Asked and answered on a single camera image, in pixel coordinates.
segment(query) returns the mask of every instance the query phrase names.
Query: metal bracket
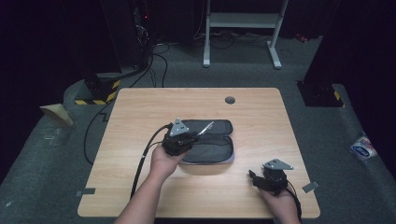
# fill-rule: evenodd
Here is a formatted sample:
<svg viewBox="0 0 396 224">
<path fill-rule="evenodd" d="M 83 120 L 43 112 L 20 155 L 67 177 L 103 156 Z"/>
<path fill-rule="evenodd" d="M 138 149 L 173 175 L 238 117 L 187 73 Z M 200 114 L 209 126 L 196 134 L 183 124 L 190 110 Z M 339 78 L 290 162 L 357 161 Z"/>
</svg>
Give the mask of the metal bracket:
<svg viewBox="0 0 396 224">
<path fill-rule="evenodd" d="M 186 133 L 189 131 L 189 128 L 181 122 L 180 119 L 176 119 L 174 122 L 174 125 L 172 126 L 171 132 L 169 133 L 169 136 L 173 137 L 182 133 Z"/>
<path fill-rule="evenodd" d="M 268 161 L 266 163 L 262 164 L 263 167 L 271 169 L 271 170 L 292 170 L 294 169 L 292 166 L 286 164 L 283 161 L 280 161 L 278 159 L 273 159 L 271 161 Z"/>
</svg>

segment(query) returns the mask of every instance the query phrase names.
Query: yellow and black tape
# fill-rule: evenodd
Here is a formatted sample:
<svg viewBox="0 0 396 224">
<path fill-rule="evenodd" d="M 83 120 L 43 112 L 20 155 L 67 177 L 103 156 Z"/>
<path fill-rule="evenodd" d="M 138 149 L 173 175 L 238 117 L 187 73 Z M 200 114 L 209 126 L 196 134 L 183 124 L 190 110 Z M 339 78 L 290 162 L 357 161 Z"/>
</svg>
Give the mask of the yellow and black tape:
<svg viewBox="0 0 396 224">
<path fill-rule="evenodd" d="M 76 99 L 75 102 L 77 105 L 107 105 L 115 99 L 119 85 L 120 81 L 115 81 L 104 99 Z"/>
<path fill-rule="evenodd" d="M 337 91 L 334 91 L 334 96 L 337 104 L 342 105 L 342 107 L 345 107 L 343 101 L 341 100 L 341 96 Z"/>
</svg>

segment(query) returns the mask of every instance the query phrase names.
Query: black wire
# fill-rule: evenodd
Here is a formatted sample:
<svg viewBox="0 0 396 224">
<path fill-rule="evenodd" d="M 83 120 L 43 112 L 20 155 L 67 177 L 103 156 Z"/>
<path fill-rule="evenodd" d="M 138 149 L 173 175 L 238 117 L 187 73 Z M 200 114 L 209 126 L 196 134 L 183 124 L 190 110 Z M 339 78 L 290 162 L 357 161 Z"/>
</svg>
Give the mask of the black wire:
<svg viewBox="0 0 396 224">
<path fill-rule="evenodd" d="M 161 56 L 161 55 L 153 54 L 153 56 L 160 57 L 160 58 L 162 58 L 163 61 L 165 62 L 165 71 L 163 71 L 163 83 L 164 83 L 164 82 L 165 82 L 166 72 L 168 71 L 168 61 L 166 61 L 166 59 L 165 59 L 163 56 Z"/>
<path fill-rule="evenodd" d="M 281 49 L 280 53 L 283 54 L 284 56 L 287 56 L 289 58 L 291 58 L 291 56 L 293 56 L 293 51 L 289 50 L 289 49 Z"/>
<path fill-rule="evenodd" d="M 153 61 L 153 59 L 152 59 L 152 56 L 151 56 L 151 62 L 149 63 L 149 66 L 146 68 L 146 71 L 130 86 L 130 88 L 132 88 L 132 86 L 134 86 L 134 84 L 136 84 L 136 82 L 137 81 L 139 81 L 148 71 L 149 71 L 149 69 L 151 68 L 151 66 L 152 66 L 152 61 Z M 85 158 L 85 160 L 89 163 L 89 164 L 91 164 L 91 165 L 93 165 L 93 161 L 91 161 L 90 160 L 90 158 L 88 157 L 88 154 L 87 154 L 87 138 L 88 138 L 88 131 L 90 130 L 90 128 L 91 128 L 91 126 L 92 126 L 92 124 L 93 124 L 93 121 L 96 119 L 96 117 L 98 117 L 99 115 L 104 115 L 104 118 L 103 118 L 103 121 L 108 121 L 108 117 L 107 117 L 107 113 L 102 113 L 108 106 L 110 106 L 111 104 L 113 104 L 113 102 L 115 102 L 116 101 L 116 99 L 113 99 L 113 101 L 112 102 L 110 102 L 109 104 L 107 104 L 107 105 L 105 105 L 101 110 L 99 110 L 99 112 L 97 112 L 96 114 L 95 114 L 95 116 L 93 116 L 93 118 L 91 119 L 91 121 L 90 121 L 90 123 L 88 124 L 88 127 L 87 127 L 87 129 L 85 130 L 85 134 L 84 134 L 84 143 L 83 143 L 83 152 L 84 152 L 84 158 Z"/>
<path fill-rule="evenodd" d="M 262 40 L 259 40 L 260 37 L 262 37 L 262 36 L 261 36 L 261 35 L 258 35 L 257 37 L 255 37 L 255 38 L 252 39 L 252 40 L 243 40 L 243 39 L 238 39 L 238 38 L 236 38 L 236 39 L 235 39 L 235 42 L 238 43 L 238 44 L 254 44 L 254 43 L 260 43 L 260 42 L 263 42 L 263 41 L 267 41 L 271 36 L 268 35 L 267 37 L 265 37 L 265 38 L 262 39 Z"/>
<path fill-rule="evenodd" d="M 198 35 L 199 31 L 201 30 L 201 26 L 202 26 L 202 23 L 203 23 L 203 21 L 204 21 L 204 14 L 205 14 L 205 3 L 204 3 L 204 0 L 203 0 L 203 1 L 202 1 L 201 19 L 200 19 L 200 22 L 199 22 L 199 26 L 198 26 L 197 32 L 196 32 L 195 35 L 194 35 L 194 38 Z"/>
<path fill-rule="evenodd" d="M 157 48 L 157 47 L 159 47 L 159 46 L 166 46 L 167 49 L 166 49 L 166 50 L 163 50 L 163 51 L 160 51 L 160 52 L 155 52 L 154 54 L 162 54 L 162 53 L 165 53 L 166 51 L 168 51 L 168 50 L 171 48 L 171 46 L 170 46 L 168 43 L 158 44 L 158 45 L 154 46 L 154 48 Z"/>
<path fill-rule="evenodd" d="M 151 77 L 152 86 L 154 88 L 156 88 L 157 87 L 157 78 L 155 77 L 155 71 L 152 68 L 150 68 L 149 73 L 151 74 L 150 77 Z"/>
<path fill-rule="evenodd" d="M 155 143 L 153 143 L 153 144 L 149 145 L 149 147 L 152 147 L 152 146 L 154 146 L 154 145 L 160 144 L 160 143 L 162 143 L 162 142 L 163 142 L 163 141 L 160 141 L 160 142 L 155 142 Z"/>
<path fill-rule="evenodd" d="M 97 113 L 95 114 L 95 116 L 93 116 L 93 118 L 92 118 L 91 121 L 90 121 L 90 124 L 88 124 L 88 127 L 87 127 L 87 129 L 85 130 L 85 134 L 84 134 L 84 144 L 83 144 L 84 157 L 85 157 L 85 160 L 86 160 L 89 164 L 91 164 L 91 165 L 93 165 L 93 161 L 91 161 L 91 160 L 88 158 L 88 155 L 87 155 L 87 137 L 88 137 L 88 131 L 90 130 L 91 125 L 93 124 L 93 121 L 94 121 L 94 120 L 96 119 L 96 117 L 98 117 L 99 115 L 105 115 L 104 118 L 103 118 L 103 121 L 108 121 L 108 119 L 106 119 L 107 113 L 102 113 L 102 112 L 103 112 L 109 105 L 113 104 L 114 101 L 115 101 L 115 100 L 113 100 L 113 101 L 110 102 L 109 104 L 105 105 L 101 110 L 99 110 L 99 112 L 97 112 Z"/>
<path fill-rule="evenodd" d="M 152 58 L 152 55 L 151 55 L 151 62 L 149 63 L 149 66 L 146 68 L 146 71 L 134 83 L 132 83 L 132 85 L 129 86 L 129 88 L 132 88 L 134 86 L 134 84 L 136 84 L 136 82 L 138 82 L 149 71 L 149 69 L 152 66 L 152 61 L 153 61 L 153 58 Z"/>
<path fill-rule="evenodd" d="M 296 207 L 297 207 L 297 216 L 298 216 L 298 219 L 299 219 L 300 222 L 301 222 L 301 215 L 302 215 L 302 213 L 303 213 L 303 211 L 302 211 L 302 209 L 301 209 L 301 203 L 300 203 L 300 201 L 299 201 L 298 198 L 297 198 L 297 192 L 296 192 L 294 186 L 293 186 L 290 182 L 289 182 L 289 184 L 290 184 L 291 187 L 293 188 L 294 193 L 291 192 L 291 190 L 289 190 L 289 189 L 287 189 L 287 188 L 285 188 L 285 190 L 286 190 L 286 191 L 291 195 L 291 197 L 293 198 L 293 200 L 294 200 L 294 202 L 295 202 L 295 204 L 296 204 Z"/>
<path fill-rule="evenodd" d="M 231 40 L 231 43 L 228 46 L 226 46 L 226 47 L 220 48 L 220 47 L 217 47 L 216 45 L 214 45 L 213 41 L 211 41 L 210 42 L 210 47 L 211 48 L 214 48 L 214 49 L 228 49 L 235 43 L 235 38 L 232 35 L 221 35 L 221 36 L 217 36 L 216 39 L 219 40 L 219 41 L 230 41 Z"/>
<path fill-rule="evenodd" d="M 144 66 L 142 66 L 138 70 L 121 75 L 119 77 L 101 77 L 101 80 L 103 80 L 103 81 L 117 81 L 117 80 L 124 79 L 126 77 L 133 77 L 133 76 L 141 73 L 143 70 L 145 70 L 147 68 L 147 66 L 148 66 L 147 64 L 144 64 Z"/>
<path fill-rule="evenodd" d="M 134 176 L 134 184 L 132 186 L 131 198 L 134 196 L 134 193 L 136 192 L 136 187 L 137 187 L 137 182 L 139 180 L 140 172 L 142 171 L 143 163 L 145 162 L 145 159 L 146 159 L 146 156 L 148 155 L 149 149 L 156 144 L 156 143 L 151 144 L 152 140 L 154 140 L 155 136 L 157 136 L 157 134 L 160 131 L 162 131 L 165 128 L 170 128 L 170 127 L 172 127 L 172 123 L 163 125 L 159 130 L 157 130 L 157 132 L 154 133 L 154 135 L 151 136 L 150 140 L 148 141 L 148 144 L 147 144 L 145 150 L 143 151 L 142 157 L 140 158 L 139 165 L 137 166 L 136 175 Z"/>
</svg>

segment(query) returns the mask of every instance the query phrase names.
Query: table top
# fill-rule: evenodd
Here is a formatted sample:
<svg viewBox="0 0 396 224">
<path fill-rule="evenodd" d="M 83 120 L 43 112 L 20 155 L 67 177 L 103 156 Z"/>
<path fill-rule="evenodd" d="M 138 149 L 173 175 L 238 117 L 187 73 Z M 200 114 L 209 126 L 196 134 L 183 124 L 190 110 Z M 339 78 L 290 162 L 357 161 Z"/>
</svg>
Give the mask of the table top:
<svg viewBox="0 0 396 224">
<path fill-rule="evenodd" d="M 227 104 L 226 97 L 234 104 Z M 228 119 L 233 124 L 235 159 L 214 165 L 179 165 L 165 181 L 157 217 L 270 218 L 252 186 L 248 170 L 262 176 L 272 159 L 294 167 L 285 171 L 305 218 L 320 214 L 304 161 L 278 89 L 162 88 L 122 89 L 115 102 L 78 214 L 117 217 L 129 202 L 134 176 L 146 144 L 163 125 L 180 119 Z M 153 142 L 162 141 L 166 130 Z M 138 186 L 149 173 L 151 151 Z"/>
</svg>

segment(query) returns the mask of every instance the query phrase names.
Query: black case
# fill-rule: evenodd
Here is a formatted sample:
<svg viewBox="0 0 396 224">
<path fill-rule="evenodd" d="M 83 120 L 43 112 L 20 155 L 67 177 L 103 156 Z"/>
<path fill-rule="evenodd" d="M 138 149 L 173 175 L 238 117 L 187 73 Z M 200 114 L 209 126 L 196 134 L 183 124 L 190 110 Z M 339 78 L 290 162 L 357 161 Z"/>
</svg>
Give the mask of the black case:
<svg viewBox="0 0 396 224">
<path fill-rule="evenodd" d="M 232 162 L 233 140 L 230 134 L 233 125 L 227 119 L 185 119 L 182 122 L 189 132 L 199 133 L 208 123 L 214 121 L 212 128 L 194 143 L 181 164 L 220 164 Z"/>
</svg>

